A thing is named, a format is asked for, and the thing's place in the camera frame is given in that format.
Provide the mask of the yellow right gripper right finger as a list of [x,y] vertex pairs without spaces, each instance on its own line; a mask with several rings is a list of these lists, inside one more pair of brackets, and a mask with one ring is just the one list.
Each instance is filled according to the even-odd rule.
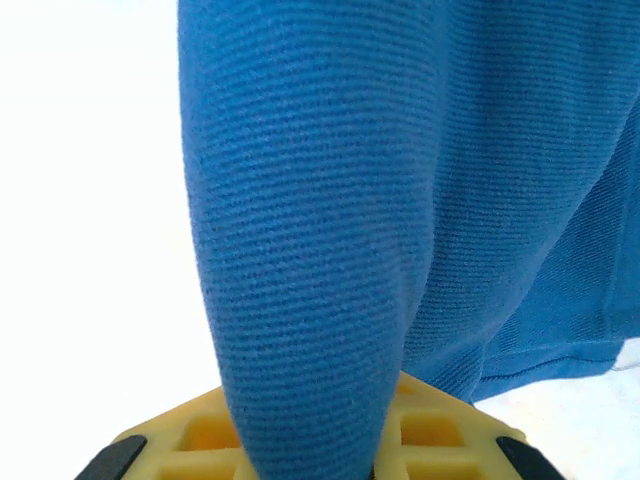
[[399,377],[376,480],[563,480],[526,435],[408,374]]

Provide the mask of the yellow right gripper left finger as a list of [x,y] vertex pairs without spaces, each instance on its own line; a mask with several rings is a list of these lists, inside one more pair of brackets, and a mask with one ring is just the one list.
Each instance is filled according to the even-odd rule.
[[218,387],[119,434],[79,479],[256,479]]

